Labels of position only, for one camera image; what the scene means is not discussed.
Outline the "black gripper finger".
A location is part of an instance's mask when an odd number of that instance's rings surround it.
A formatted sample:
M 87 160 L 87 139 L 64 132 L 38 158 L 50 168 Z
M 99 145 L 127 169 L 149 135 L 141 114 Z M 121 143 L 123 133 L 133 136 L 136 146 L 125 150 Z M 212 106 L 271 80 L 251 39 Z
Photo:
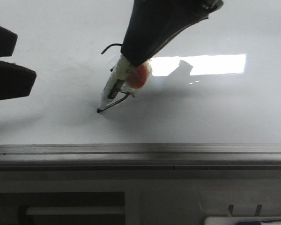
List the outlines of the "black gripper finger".
M 138 67 L 183 30 L 222 6 L 221 0 L 136 0 L 121 54 Z
M 18 35 L 0 26 L 0 57 L 12 56 Z
M 36 77 L 33 70 L 0 61 L 0 100 L 29 96 Z

